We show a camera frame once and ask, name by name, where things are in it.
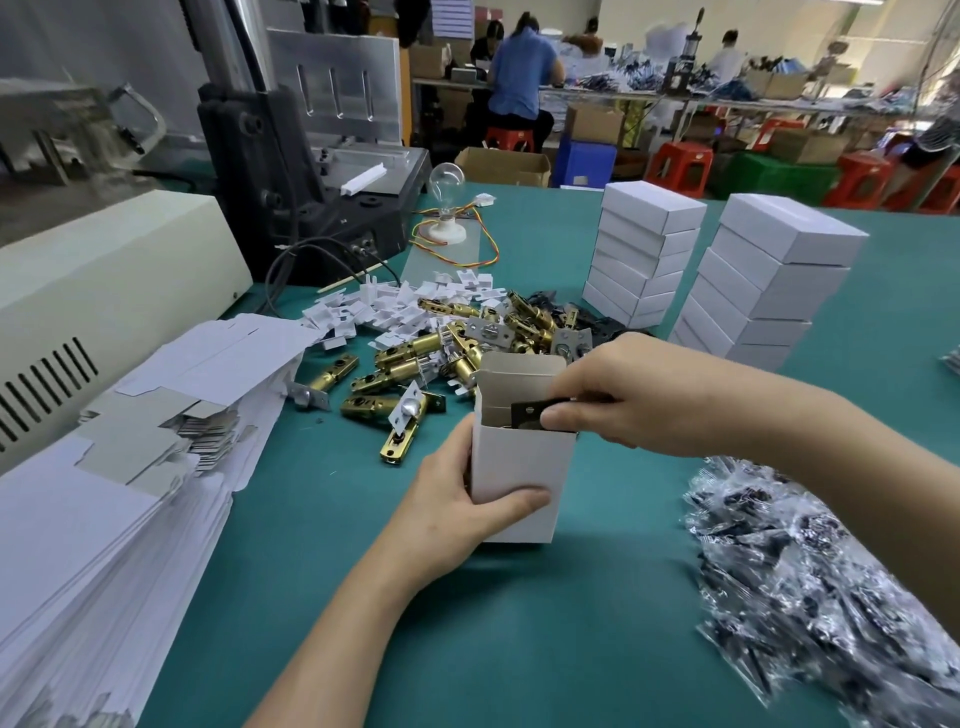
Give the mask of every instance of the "stack of white boxes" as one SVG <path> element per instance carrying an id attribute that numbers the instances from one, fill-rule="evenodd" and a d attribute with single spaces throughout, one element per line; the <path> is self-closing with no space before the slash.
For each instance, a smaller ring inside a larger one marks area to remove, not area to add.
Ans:
<path id="1" fill-rule="evenodd" d="M 670 341 L 776 370 L 867 237 L 784 197 L 731 195 Z"/>
<path id="2" fill-rule="evenodd" d="M 659 324 L 706 211 L 648 182 L 608 184 L 584 301 L 629 328 Z"/>

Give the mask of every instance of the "hand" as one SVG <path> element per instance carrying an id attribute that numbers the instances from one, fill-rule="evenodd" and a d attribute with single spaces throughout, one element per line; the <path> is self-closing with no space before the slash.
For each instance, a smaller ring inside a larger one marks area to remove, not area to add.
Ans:
<path id="1" fill-rule="evenodd" d="M 547 429 L 588 430 L 628 448 L 669 455 L 750 457 L 757 438 L 832 395 L 652 336 L 625 333 L 554 377 L 549 396 L 578 401 L 544 410 L 540 422 Z"/>
<path id="2" fill-rule="evenodd" d="M 483 505 L 470 500 L 464 472 L 473 439 L 473 415 L 453 428 L 417 476 L 372 551 L 391 561 L 415 593 L 463 564 L 481 542 L 550 502 L 543 488 L 521 488 Z"/>

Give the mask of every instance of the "light bulb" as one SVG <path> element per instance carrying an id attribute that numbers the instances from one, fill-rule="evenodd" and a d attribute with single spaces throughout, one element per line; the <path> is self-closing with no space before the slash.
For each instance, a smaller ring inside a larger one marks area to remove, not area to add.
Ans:
<path id="1" fill-rule="evenodd" d="M 466 182 L 464 171 L 445 161 L 430 173 L 430 194 L 437 201 L 440 220 L 429 227 L 428 237 L 443 243 L 459 243 L 467 238 L 467 231 L 457 223 L 457 203 L 460 202 Z"/>

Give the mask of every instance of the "white lamp base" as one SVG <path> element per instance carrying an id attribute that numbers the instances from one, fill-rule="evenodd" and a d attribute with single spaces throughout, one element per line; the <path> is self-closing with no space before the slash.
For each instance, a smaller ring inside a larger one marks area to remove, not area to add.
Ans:
<path id="1" fill-rule="evenodd" d="M 438 243 L 462 243 L 467 239 L 467 229 L 455 218 L 438 220 L 427 228 L 426 236 Z"/>

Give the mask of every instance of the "blue plastic crate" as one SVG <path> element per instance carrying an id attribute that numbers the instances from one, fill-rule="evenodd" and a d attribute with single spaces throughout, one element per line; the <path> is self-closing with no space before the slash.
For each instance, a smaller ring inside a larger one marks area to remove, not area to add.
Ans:
<path id="1" fill-rule="evenodd" d="M 572 184 L 602 189 L 610 181 L 615 162 L 616 147 L 612 144 L 573 141 L 564 135 L 557 151 L 551 183 L 555 187 Z"/>

